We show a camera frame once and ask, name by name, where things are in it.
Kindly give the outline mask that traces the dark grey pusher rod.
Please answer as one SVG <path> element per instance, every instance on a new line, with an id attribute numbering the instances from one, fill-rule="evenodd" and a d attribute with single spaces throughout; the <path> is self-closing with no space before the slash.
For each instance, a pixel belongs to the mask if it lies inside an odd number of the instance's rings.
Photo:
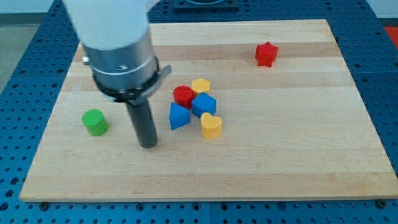
<path id="1" fill-rule="evenodd" d="M 144 149 L 156 146 L 158 135 L 149 102 L 145 100 L 139 105 L 128 102 L 126 106 L 140 145 Z"/>

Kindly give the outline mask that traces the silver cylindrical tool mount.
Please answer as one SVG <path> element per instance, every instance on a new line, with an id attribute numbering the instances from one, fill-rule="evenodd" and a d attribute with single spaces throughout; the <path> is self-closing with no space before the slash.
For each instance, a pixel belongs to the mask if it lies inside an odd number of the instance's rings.
<path id="1" fill-rule="evenodd" d="M 111 49 L 83 44 L 97 88 L 117 103 L 140 105 L 152 96 L 172 71 L 161 68 L 150 30 L 138 40 Z"/>

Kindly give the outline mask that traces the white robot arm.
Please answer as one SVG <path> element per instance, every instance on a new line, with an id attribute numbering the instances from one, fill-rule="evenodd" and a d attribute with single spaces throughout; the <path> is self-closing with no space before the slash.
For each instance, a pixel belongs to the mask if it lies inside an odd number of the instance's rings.
<path id="1" fill-rule="evenodd" d="M 144 149 L 158 143 L 148 98 L 171 66 L 161 68 L 152 44 L 149 11 L 159 0 L 64 0 L 85 48 L 97 88 L 129 112 Z"/>

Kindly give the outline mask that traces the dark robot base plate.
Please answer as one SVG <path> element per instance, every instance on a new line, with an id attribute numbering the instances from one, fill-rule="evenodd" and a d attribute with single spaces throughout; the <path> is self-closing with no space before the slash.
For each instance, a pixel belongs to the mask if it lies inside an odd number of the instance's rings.
<path id="1" fill-rule="evenodd" d="M 178 12 L 202 12 L 239 9 L 238 0 L 172 0 L 174 11 Z"/>

